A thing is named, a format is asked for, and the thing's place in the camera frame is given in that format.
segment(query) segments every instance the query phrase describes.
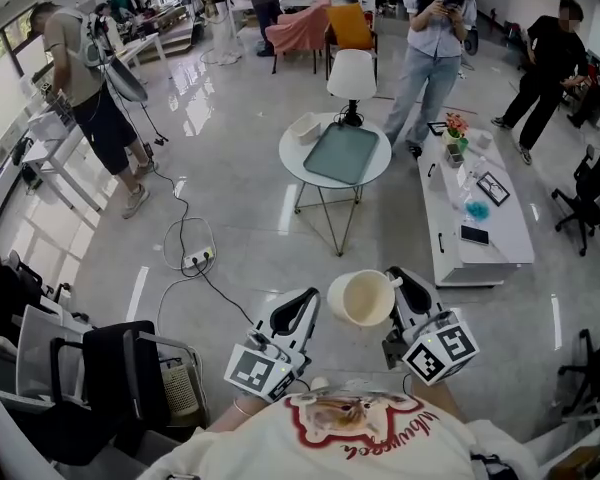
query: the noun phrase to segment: desk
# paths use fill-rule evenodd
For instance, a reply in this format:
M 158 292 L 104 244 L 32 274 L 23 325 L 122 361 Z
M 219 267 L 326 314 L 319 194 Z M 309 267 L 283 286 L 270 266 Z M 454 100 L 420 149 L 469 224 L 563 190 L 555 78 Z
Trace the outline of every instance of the desk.
M 69 136 L 65 140 L 47 142 L 37 140 L 33 146 L 31 146 L 31 149 L 27 152 L 22 161 L 31 166 L 36 174 L 40 176 L 40 179 L 48 185 L 51 191 L 56 194 L 70 210 L 75 208 L 74 204 L 67 199 L 67 196 L 62 193 L 60 187 L 53 182 L 51 176 L 48 176 L 48 174 L 59 174 L 91 208 L 99 212 L 102 209 L 100 205 L 85 192 L 78 182 L 73 179 L 63 167 L 71 156 L 71 153 L 75 151 L 83 138 L 84 134 L 82 133 L 82 130 L 76 125 L 71 132 L 69 132 Z M 84 215 L 80 214 L 80 218 L 85 222 L 88 222 Z
M 520 201 L 506 171 L 500 152 L 492 140 L 487 149 L 476 145 L 484 130 L 467 133 L 469 147 L 464 152 L 464 164 L 454 169 L 445 160 L 442 137 L 429 134 L 418 159 L 420 181 L 427 209 L 429 237 L 433 251 L 433 269 L 437 286 L 494 286 L 522 264 L 534 261 L 533 246 L 524 220 Z M 481 168 L 491 172 L 509 191 L 509 198 L 496 206 L 474 185 L 470 193 L 461 189 L 464 176 L 472 170 L 480 156 L 487 162 Z M 468 201 L 483 201 L 489 207 L 489 217 L 474 222 L 465 210 Z M 467 225 L 489 233 L 490 244 L 478 245 L 460 239 L 460 226 Z
M 324 132 L 327 126 L 333 123 L 333 118 L 336 114 L 328 113 L 328 114 L 316 114 L 316 119 L 320 121 L 320 131 Z M 313 142 L 311 144 L 303 145 L 301 144 L 296 137 L 287 129 L 284 132 L 284 135 L 280 139 L 280 145 L 278 147 L 278 152 L 280 154 L 280 160 L 282 164 L 287 168 L 287 170 L 293 174 L 296 178 L 302 181 L 302 188 L 300 189 L 300 193 L 298 194 L 298 198 L 296 199 L 295 206 L 293 208 L 296 214 L 300 213 L 303 208 L 308 208 L 312 206 L 322 206 L 324 208 L 325 215 L 327 217 L 327 222 L 329 224 L 329 229 L 331 230 L 331 237 L 333 238 L 333 245 L 335 247 L 336 255 L 342 256 L 344 254 L 344 246 L 347 240 L 347 235 L 349 233 L 349 227 L 351 225 L 351 219 L 353 218 L 353 212 L 356 209 L 356 205 L 360 203 L 362 199 L 362 190 L 364 186 L 368 183 L 371 183 L 378 176 L 380 176 L 389 166 L 389 162 L 391 161 L 391 143 L 387 136 L 378 128 L 375 124 L 365 120 L 362 125 L 364 130 L 369 130 L 378 135 L 380 140 L 378 141 L 378 145 L 369 161 L 369 166 L 367 167 L 367 171 L 365 172 L 362 180 L 357 185 L 349 185 L 347 183 L 343 183 L 341 181 L 337 181 L 331 178 L 327 178 L 325 176 L 321 176 L 319 174 L 314 174 L 312 172 L 307 171 L 304 168 L 304 161 L 307 158 L 307 155 L 311 152 L 313 147 L 317 144 Z M 320 203 L 318 204 L 310 204 L 306 206 L 299 206 L 300 198 L 302 197 L 302 193 L 304 192 L 305 186 L 313 185 L 318 189 L 318 194 L 320 195 Z M 350 189 L 353 190 L 353 198 L 351 199 L 343 199 L 339 201 L 331 201 L 325 203 L 324 197 L 322 194 L 322 189 L 332 189 L 332 190 L 344 190 Z M 327 210 L 327 205 L 333 203 L 342 203 L 351 201 L 351 213 L 349 214 L 349 220 L 347 222 L 347 228 L 344 232 L 344 237 L 342 238 L 342 242 L 338 245 L 338 241 L 336 240 L 336 235 L 333 231 L 333 226 L 331 225 L 331 219 L 329 217 L 329 212 Z
M 157 32 L 155 34 L 149 34 L 144 41 L 142 41 L 141 39 L 135 39 L 130 43 L 125 44 L 125 50 L 123 50 L 122 53 L 118 55 L 118 58 L 127 66 L 129 65 L 129 61 L 133 60 L 134 66 L 139 69 L 140 61 L 138 60 L 138 54 L 152 44 L 156 47 L 156 50 L 158 51 L 158 55 L 160 57 L 160 61 L 162 62 L 165 71 L 169 75 L 169 78 L 173 78 L 173 75 L 169 70 L 169 64 L 167 64 L 167 57 L 165 56 L 164 50 L 162 49 L 162 42 L 160 41 Z

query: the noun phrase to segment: white t-shirt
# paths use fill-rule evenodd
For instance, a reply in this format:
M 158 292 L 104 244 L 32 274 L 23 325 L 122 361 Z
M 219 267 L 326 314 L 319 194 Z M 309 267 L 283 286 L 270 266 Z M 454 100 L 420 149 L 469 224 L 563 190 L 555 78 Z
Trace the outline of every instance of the white t-shirt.
M 474 479 L 469 450 L 493 453 L 490 445 L 498 443 L 520 480 L 537 478 L 526 448 L 490 423 L 476 423 L 489 443 L 417 398 L 324 388 L 286 397 L 233 432 L 196 433 L 140 480 L 172 473 L 202 480 Z

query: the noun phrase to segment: smartphone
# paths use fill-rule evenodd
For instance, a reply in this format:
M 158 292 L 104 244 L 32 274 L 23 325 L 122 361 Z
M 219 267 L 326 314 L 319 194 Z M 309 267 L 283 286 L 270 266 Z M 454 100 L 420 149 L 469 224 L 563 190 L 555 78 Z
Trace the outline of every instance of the smartphone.
M 470 228 L 469 226 L 460 226 L 460 238 L 467 242 L 474 242 L 480 245 L 489 245 L 489 233 L 482 229 Z

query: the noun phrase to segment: white cup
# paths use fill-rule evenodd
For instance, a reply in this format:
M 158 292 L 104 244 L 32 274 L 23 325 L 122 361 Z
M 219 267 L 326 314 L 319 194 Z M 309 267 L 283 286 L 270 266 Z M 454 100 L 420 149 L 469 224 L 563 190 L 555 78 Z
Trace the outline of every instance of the white cup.
M 327 302 L 340 320 L 371 327 L 387 319 L 396 302 L 395 289 L 401 284 L 402 279 L 390 281 L 377 270 L 352 272 L 331 283 Z
M 478 147 L 482 149 L 487 149 L 491 145 L 492 140 L 493 139 L 490 135 L 487 135 L 486 133 L 481 133 L 480 137 L 478 137 L 478 140 L 476 141 L 476 144 L 478 144 Z

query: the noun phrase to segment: white lampshade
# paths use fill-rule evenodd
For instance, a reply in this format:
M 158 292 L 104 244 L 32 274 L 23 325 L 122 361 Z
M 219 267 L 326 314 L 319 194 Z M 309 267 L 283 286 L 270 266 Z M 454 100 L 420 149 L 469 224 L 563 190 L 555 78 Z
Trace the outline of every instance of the white lampshade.
M 376 93 L 373 58 L 362 50 L 340 50 L 336 54 L 327 90 L 346 100 L 368 100 Z

